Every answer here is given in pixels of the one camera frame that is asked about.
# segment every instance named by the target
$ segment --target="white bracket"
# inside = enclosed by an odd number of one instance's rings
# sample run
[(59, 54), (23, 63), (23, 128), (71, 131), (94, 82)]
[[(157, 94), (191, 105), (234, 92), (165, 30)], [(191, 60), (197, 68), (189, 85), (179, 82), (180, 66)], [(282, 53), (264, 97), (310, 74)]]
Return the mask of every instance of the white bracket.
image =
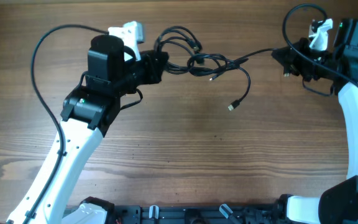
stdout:
[[(110, 27), (109, 35), (121, 38), (124, 41), (124, 45), (135, 52), (136, 60), (140, 60), (140, 53), (137, 45), (144, 42), (144, 30), (143, 25), (140, 22), (132, 21), (125, 23), (123, 27)], [(132, 56), (124, 53), (125, 61), (128, 61), (131, 58)]]
[(309, 45), (313, 50), (327, 50), (328, 47), (328, 33), (327, 31), (333, 28), (333, 20), (327, 19), (326, 22), (317, 28), (317, 32), (313, 32), (311, 25), (309, 27), (309, 39), (313, 39)]
[(160, 215), (160, 208), (156, 205), (150, 206), (149, 209), (149, 218), (158, 219)]
[(318, 205), (320, 198), (291, 196), (287, 201), (287, 217), (295, 222), (320, 224)]
[(73, 213), (63, 218), (62, 224), (102, 224), (106, 221), (107, 211), (92, 203), (82, 203)]

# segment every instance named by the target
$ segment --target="wooden table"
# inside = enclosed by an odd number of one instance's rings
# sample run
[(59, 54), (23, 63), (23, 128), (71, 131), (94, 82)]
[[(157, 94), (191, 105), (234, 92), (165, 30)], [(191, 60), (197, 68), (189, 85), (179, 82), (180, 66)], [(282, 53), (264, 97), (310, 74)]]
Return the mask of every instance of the wooden table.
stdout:
[[(148, 50), (165, 28), (182, 25), (195, 33), (204, 52), (237, 58), (262, 48), (284, 47), (282, 19), (299, 3), (0, 5), (0, 221), (27, 192), (56, 134), (30, 85), (30, 56), (44, 32), (67, 23), (107, 29), (137, 20), (144, 23), (147, 38), (140, 49)], [(343, 17), (358, 18), (358, 1), (317, 3), (334, 19), (335, 29)], [(308, 35), (312, 18), (320, 15), (311, 9), (293, 16), (288, 23), (292, 41)], [(64, 97), (87, 69), (86, 54), (95, 35), (61, 30), (39, 50), (37, 83), (57, 116)], [(167, 50), (172, 62), (186, 62), (188, 55), (181, 49)], [(142, 86), (144, 101), (116, 118), (85, 165), (68, 205), (88, 196), (117, 205), (273, 202), (285, 193), (319, 196), (342, 182), (347, 142), (337, 98), (304, 90), (299, 77), (285, 78), (269, 53), (252, 57), (244, 68), (252, 87), (232, 112), (227, 106), (246, 87), (239, 71), (213, 82), (209, 77), (164, 73), (161, 84)], [(326, 91), (330, 83), (310, 85)]]

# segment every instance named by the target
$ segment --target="black wire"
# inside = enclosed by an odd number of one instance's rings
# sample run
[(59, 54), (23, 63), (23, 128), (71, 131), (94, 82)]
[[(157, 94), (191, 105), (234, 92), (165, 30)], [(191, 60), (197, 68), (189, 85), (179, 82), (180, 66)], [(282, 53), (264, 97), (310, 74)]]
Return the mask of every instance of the black wire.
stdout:
[(75, 89), (78, 89), (79, 87), (82, 86), (82, 82), (84, 81), (84, 77), (85, 77), (85, 75), (87, 75), (87, 74), (88, 74), (88, 71), (82, 73), (81, 78), (80, 78), (80, 82), (77, 84), (77, 86), (75, 87)]
[(39, 203), (41, 202), (42, 198), (44, 197), (46, 191), (49, 188), (50, 183), (52, 182), (53, 178), (56, 175), (56, 172), (57, 172), (57, 170), (59, 168), (59, 165), (60, 165), (60, 163), (62, 161), (64, 152), (65, 152), (65, 138), (64, 138), (64, 135), (63, 135), (62, 127), (59, 125), (59, 122), (57, 121), (55, 115), (53, 115), (52, 111), (49, 109), (48, 105), (46, 104), (46, 102), (42, 98), (41, 93), (39, 92), (39, 90), (37, 88), (37, 84), (35, 83), (35, 77), (34, 77), (35, 56), (37, 55), (38, 48), (40, 47), (42, 41), (44, 41), (44, 39), (47, 36), (49, 36), (52, 32), (55, 32), (56, 30), (60, 30), (60, 29), (64, 29), (64, 28), (81, 28), (81, 29), (92, 30), (92, 31), (99, 32), (99, 33), (102, 33), (102, 34), (109, 34), (108, 31), (99, 30), (99, 29), (95, 29), (95, 28), (92, 28), (92, 27), (88, 27), (88, 26), (77, 25), (77, 24), (67, 24), (67, 25), (58, 26), (58, 27), (55, 27), (55, 28), (49, 30), (47, 33), (45, 33), (41, 37), (41, 39), (38, 41), (37, 45), (35, 46), (35, 49), (34, 49), (34, 52), (32, 54), (32, 58), (31, 58), (31, 65), (30, 65), (31, 84), (32, 84), (32, 87), (33, 87), (33, 89), (35, 91), (35, 94), (37, 95), (38, 99), (40, 100), (42, 106), (45, 108), (45, 110), (47, 111), (47, 113), (51, 117), (54, 125), (56, 126), (56, 129), (57, 129), (57, 132), (58, 132), (58, 135), (59, 135), (59, 139), (60, 139), (60, 149), (59, 149), (59, 152), (58, 152), (58, 158), (57, 158), (57, 161), (55, 163), (55, 166), (53, 167), (53, 170), (52, 170), (47, 182), (45, 183), (45, 186), (41, 190), (40, 195), (38, 196), (37, 200), (34, 202), (32, 208), (30, 209), (30, 211), (27, 214), (25, 214), (26, 218), (25, 218), (25, 220), (23, 222), (24, 224), (28, 223), (29, 220), (31, 219), (31, 217), (34, 216), (34, 212), (36, 211), (37, 207), (39, 206)]
[(310, 91), (310, 92), (312, 92), (312, 93), (319, 94), (320, 96), (333, 96), (334, 90), (335, 90), (335, 87), (334, 87), (333, 84), (331, 85), (331, 87), (330, 87), (330, 89), (329, 89), (329, 93), (322, 93), (322, 92), (320, 92), (320, 91), (314, 90), (314, 89), (312, 89), (312, 88), (310, 88), (310, 87), (307, 87), (307, 86), (305, 85), (305, 79), (304, 79), (304, 78), (302, 78), (302, 86), (303, 86), (304, 89), (306, 89), (306, 90), (308, 90), (308, 91)]
[[(191, 36), (192, 39), (180, 30), (184, 30), (187, 33), (189, 33), (189, 35)], [(169, 37), (165, 40), (162, 40), (163, 37), (169, 33), (179, 34), (180, 36), (173, 36), (173, 37)], [(188, 46), (190, 46), (190, 48), (181, 44), (181, 43), (175, 42), (174, 40), (183, 41)], [(185, 27), (181, 27), (181, 26), (173, 26), (168, 29), (165, 29), (161, 33), (161, 35), (159, 35), (157, 40), (155, 41), (154, 50), (157, 53), (161, 52), (162, 48), (165, 44), (173, 44), (173, 45), (179, 46), (179, 47), (185, 49), (190, 54), (190, 58), (188, 59), (186, 66), (180, 66), (180, 65), (176, 65), (171, 62), (167, 62), (165, 71), (167, 71), (171, 74), (181, 75), (181, 74), (189, 72), (190, 74), (192, 74), (196, 77), (203, 77), (203, 76), (215, 74), (212, 78), (210, 78), (210, 80), (215, 80), (217, 77), (221, 76), (223, 73), (225, 73), (227, 71), (238, 69), (238, 70), (244, 72), (244, 74), (247, 77), (247, 81), (248, 81), (247, 88), (246, 88), (246, 92), (244, 93), (244, 95), (241, 98), (239, 98), (238, 100), (236, 100), (237, 104), (239, 104), (247, 96), (249, 89), (250, 89), (250, 84), (251, 84), (251, 79), (250, 79), (248, 72), (245, 69), (243, 69), (242, 67), (240, 67), (240, 65), (245, 63), (250, 56), (253, 56), (255, 54), (259, 54), (262, 52), (266, 52), (266, 51), (276, 50), (274, 48), (262, 49), (262, 50), (258, 50), (256, 52), (247, 54), (245, 56), (239, 57), (235, 60), (230, 60), (221, 54), (201, 54), (200, 53), (200, 50), (202, 49), (201, 43), (197, 40), (195, 35), (190, 30), (188, 30)], [(202, 65), (205, 59), (212, 60), (216, 64), (217, 67), (216, 68), (208, 68), (208, 67), (195, 66), (195, 63)]]
[(303, 7), (312, 7), (312, 8), (314, 8), (314, 9), (317, 9), (318, 11), (320, 11), (320, 12), (323, 14), (323, 16), (324, 16), (324, 19), (323, 19), (323, 21), (320, 23), (320, 25), (325, 23), (325, 21), (326, 21), (326, 19), (327, 19), (327, 14), (326, 14), (326, 12), (324, 11), (324, 9), (323, 9), (322, 7), (319, 7), (319, 6), (315, 5), (315, 4), (300, 4), (300, 5), (298, 5), (298, 6), (295, 6), (293, 9), (291, 9), (291, 10), (287, 13), (287, 15), (285, 16), (284, 21), (283, 21), (282, 32), (283, 32), (283, 37), (284, 37), (285, 42), (288, 44), (288, 46), (290, 46), (290, 47), (292, 48), (292, 50), (294, 50), (294, 51), (295, 51), (299, 56), (301, 56), (303, 59), (309, 61), (309, 62), (312, 63), (313, 65), (316, 65), (316, 66), (321, 67), (321, 68), (323, 68), (323, 69), (325, 69), (325, 70), (327, 70), (327, 71), (329, 71), (329, 72), (334, 73), (335, 75), (339, 76), (340, 78), (343, 78), (343, 79), (345, 79), (346, 81), (348, 81), (348, 82), (350, 82), (351, 84), (353, 84), (353, 85), (355, 85), (356, 87), (358, 87), (358, 83), (357, 83), (355, 80), (353, 80), (353, 79), (351, 79), (351, 78), (349, 78), (349, 77), (347, 77), (347, 76), (345, 76), (345, 75), (343, 75), (343, 74), (341, 74), (341, 73), (339, 73), (339, 72), (337, 72), (337, 71), (335, 71), (335, 70), (333, 70), (333, 69), (331, 69), (331, 68), (329, 68), (329, 67), (327, 67), (327, 66), (325, 66), (325, 65), (322, 65), (322, 64), (320, 64), (320, 63), (317, 63), (317, 62), (315, 62), (314, 60), (308, 58), (307, 56), (305, 56), (304, 54), (302, 54), (298, 49), (296, 49), (296, 48), (294, 47), (294, 45), (290, 42), (290, 40), (288, 39), (288, 36), (287, 36), (287, 32), (286, 32), (286, 29), (287, 29), (287, 20), (288, 20), (288, 18), (291, 16), (291, 14), (292, 14), (293, 12), (295, 12), (296, 10), (298, 10), (298, 9), (300, 9), (300, 8), (303, 8)]
[(124, 105), (124, 106), (121, 107), (120, 110), (124, 110), (124, 109), (130, 108), (131, 106), (135, 106), (136, 104), (140, 103), (143, 100), (142, 92), (140, 90), (138, 90), (138, 89), (136, 89), (136, 92), (137, 92), (137, 94), (139, 94), (140, 100), (137, 100), (135, 102), (128, 103), (127, 105)]

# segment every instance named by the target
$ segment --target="cable plug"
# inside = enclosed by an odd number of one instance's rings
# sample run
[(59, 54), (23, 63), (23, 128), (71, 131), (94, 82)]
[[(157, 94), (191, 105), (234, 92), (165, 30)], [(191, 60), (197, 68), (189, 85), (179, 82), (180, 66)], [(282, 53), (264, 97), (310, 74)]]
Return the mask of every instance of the cable plug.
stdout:
[(204, 62), (205, 62), (205, 60), (204, 60), (203, 58), (198, 58), (198, 59), (196, 59), (196, 63), (197, 63), (198, 65), (204, 65)]
[(195, 54), (198, 54), (200, 52), (201, 49), (198, 46), (198, 44), (196, 44), (196, 42), (194, 42), (194, 40), (189, 40), (188, 44), (194, 50)]
[(200, 42), (200, 41), (196, 40), (196, 44), (197, 44), (199, 50), (202, 50), (202, 49), (203, 49), (203, 46), (201, 45), (201, 42)]
[(224, 73), (224, 71), (223, 71), (223, 72), (219, 72), (218, 74), (212, 76), (212, 78), (210, 78), (209, 80), (210, 80), (210, 81), (213, 81), (213, 80), (215, 80), (217, 77), (220, 77), (221, 75), (223, 75), (223, 73)]
[(229, 108), (229, 111), (232, 111), (240, 105), (240, 102), (241, 101), (239, 100), (234, 100), (233, 103), (231, 103), (230, 106), (228, 106), (227, 108)]

